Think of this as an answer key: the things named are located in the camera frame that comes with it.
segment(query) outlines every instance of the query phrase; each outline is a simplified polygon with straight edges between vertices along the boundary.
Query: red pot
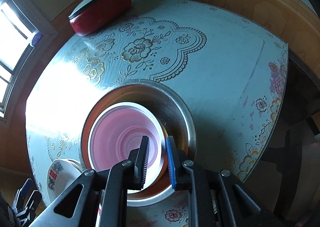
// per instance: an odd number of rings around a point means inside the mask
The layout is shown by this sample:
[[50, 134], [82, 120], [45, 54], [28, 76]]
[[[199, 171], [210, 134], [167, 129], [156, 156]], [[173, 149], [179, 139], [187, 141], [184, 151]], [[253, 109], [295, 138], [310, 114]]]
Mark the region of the red pot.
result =
[[69, 15], [78, 35], [87, 35], [112, 21], [131, 7], [131, 0], [83, 0]]

